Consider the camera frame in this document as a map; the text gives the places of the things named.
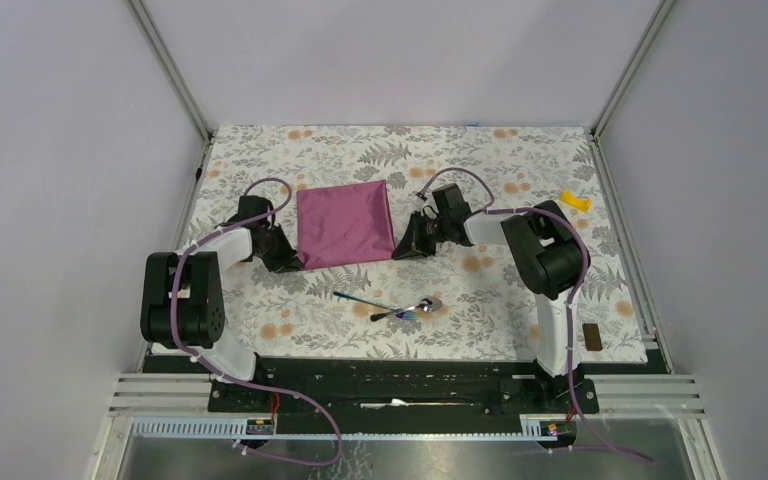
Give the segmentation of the yellow plastic piece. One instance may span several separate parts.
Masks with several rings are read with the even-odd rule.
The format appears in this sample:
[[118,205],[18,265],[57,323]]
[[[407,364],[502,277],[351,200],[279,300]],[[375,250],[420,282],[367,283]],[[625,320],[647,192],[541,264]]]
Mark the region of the yellow plastic piece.
[[565,205],[581,212],[588,212],[593,204],[591,199],[576,196],[570,190],[563,190],[559,200]]

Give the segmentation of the dark brown block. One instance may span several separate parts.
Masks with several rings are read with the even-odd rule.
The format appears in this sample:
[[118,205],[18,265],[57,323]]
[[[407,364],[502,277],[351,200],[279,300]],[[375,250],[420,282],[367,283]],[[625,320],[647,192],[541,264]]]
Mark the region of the dark brown block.
[[601,331],[598,324],[583,323],[582,332],[583,332],[583,339],[585,343],[585,349],[587,351],[601,352],[604,349]]

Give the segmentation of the aluminium frame post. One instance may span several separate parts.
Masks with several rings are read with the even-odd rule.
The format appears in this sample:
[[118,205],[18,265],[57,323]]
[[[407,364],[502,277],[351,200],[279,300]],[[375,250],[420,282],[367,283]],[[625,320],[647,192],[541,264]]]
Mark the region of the aluminium frame post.
[[658,2],[654,13],[623,68],[617,83],[591,127],[590,134],[596,142],[599,142],[606,132],[612,118],[622,103],[627,90],[630,88],[637,72],[646,59],[647,54],[655,44],[661,30],[667,23],[667,20],[677,4],[677,0],[661,0]]
[[143,35],[148,48],[157,61],[184,114],[199,138],[203,142],[209,143],[213,138],[213,130],[198,105],[192,90],[187,85],[147,3],[143,0],[125,0],[124,4],[133,17],[138,30]]

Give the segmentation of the left aluminium frame post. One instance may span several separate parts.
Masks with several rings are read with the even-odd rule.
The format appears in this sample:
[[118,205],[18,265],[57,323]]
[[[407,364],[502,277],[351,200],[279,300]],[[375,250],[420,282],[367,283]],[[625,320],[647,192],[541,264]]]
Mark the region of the left aluminium frame post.
[[199,138],[203,142],[209,143],[213,138],[213,130],[198,105],[192,90],[187,85],[147,3],[143,0],[125,0],[124,4],[133,17],[138,30],[143,35],[148,48],[157,61],[184,114]]

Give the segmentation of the right aluminium frame post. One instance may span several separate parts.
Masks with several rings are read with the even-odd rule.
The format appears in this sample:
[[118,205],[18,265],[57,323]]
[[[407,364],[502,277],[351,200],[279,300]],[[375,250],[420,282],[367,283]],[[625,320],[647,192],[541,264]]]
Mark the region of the right aluminium frame post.
[[661,0],[658,2],[654,13],[623,68],[617,83],[591,127],[590,134],[596,142],[599,142],[606,132],[612,118],[622,103],[627,90],[630,88],[637,72],[646,59],[647,54],[655,44],[661,30],[667,23],[667,20],[677,4],[677,0]]

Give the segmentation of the floral patterned tablecloth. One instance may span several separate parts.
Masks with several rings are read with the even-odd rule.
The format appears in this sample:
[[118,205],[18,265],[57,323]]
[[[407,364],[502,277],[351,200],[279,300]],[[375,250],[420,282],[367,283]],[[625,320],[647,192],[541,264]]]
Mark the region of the floral patterned tablecloth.
[[[245,191],[281,206],[280,225],[297,237],[296,195],[307,189],[384,180],[393,232],[401,236],[422,187],[455,183],[473,208],[556,200],[563,190],[593,201],[566,207],[593,263],[577,320],[599,325],[604,349],[592,363],[646,359],[630,283],[581,127],[222,126],[205,167],[187,237],[229,219]],[[419,261],[384,261],[273,274],[260,260],[222,277],[224,332],[263,356],[529,361],[542,333],[533,296],[504,246],[442,245]],[[376,307],[433,296],[440,310],[416,321],[371,322]]]

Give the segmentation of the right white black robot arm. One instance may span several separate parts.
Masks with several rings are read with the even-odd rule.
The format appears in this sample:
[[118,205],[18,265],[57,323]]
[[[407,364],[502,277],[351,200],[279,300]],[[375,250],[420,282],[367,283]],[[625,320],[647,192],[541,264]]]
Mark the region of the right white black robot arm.
[[533,207],[472,210],[460,188],[450,184],[432,192],[429,213],[411,213],[394,260],[432,257],[446,242],[461,246],[506,246],[525,287],[533,294],[542,337],[535,363],[535,402],[557,412],[573,398],[580,365],[574,315],[578,291],[590,266],[583,240],[557,202]]

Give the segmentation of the iridescent spoon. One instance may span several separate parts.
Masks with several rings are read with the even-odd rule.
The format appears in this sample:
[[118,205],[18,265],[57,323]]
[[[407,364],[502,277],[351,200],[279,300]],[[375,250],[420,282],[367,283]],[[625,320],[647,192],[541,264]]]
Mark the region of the iridescent spoon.
[[423,298],[417,305],[376,313],[369,317],[371,322],[377,322],[386,318],[396,318],[406,321],[415,321],[421,313],[433,313],[440,310],[443,302],[433,296]]

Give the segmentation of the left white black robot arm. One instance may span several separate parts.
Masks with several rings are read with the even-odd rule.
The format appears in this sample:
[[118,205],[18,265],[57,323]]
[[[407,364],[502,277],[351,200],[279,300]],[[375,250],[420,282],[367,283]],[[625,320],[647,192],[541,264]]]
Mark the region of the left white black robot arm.
[[260,196],[243,195],[237,212],[205,242],[180,252],[155,252],[146,260],[140,332],[143,339],[178,350],[219,380],[234,383],[232,398],[248,411],[269,401],[270,385],[256,375],[258,355],[231,334],[222,275],[259,259],[270,273],[303,268],[275,219],[277,209]]

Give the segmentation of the purple cloth napkin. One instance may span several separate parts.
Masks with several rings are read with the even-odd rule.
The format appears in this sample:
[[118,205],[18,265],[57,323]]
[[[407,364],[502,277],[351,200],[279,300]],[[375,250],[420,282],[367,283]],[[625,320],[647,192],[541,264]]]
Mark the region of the purple cloth napkin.
[[395,239],[387,183],[299,192],[297,239],[306,270],[389,260]]

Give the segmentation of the iridescent fork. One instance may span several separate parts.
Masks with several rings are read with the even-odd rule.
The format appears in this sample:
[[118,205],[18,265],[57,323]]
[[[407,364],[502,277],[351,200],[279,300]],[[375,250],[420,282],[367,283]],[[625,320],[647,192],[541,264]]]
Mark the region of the iridescent fork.
[[390,308],[385,305],[382,305],[370,300],[361,299],[356,296],[349,295],[339,291],[333,291],[332,295],[338,298],[354,301],[360,304],[364,304],[367,306],[376,307],[380,309],[380,312],[370,315],[369,320],[371,322],[378,322],[385,318],[397,318],[405,321],[416,321],[419,318],[419,314],[417,310],[414,309],[413,307],[402,308],[402,309]]

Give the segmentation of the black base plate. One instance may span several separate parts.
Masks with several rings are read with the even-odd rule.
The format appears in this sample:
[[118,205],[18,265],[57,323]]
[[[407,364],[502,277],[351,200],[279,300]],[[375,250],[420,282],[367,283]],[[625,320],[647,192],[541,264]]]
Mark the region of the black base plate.
[[576,409],[599,412],[595,385],[580,371],[569,392],[554,400],[540,393],[539,371],[535,362],[263,358],[254,381],[269,390],[214,381],[208,410],[334,418],[339,429],[346,419],[391,411],[413,421],[431,416],[436,424],[479,415],[565,421]]

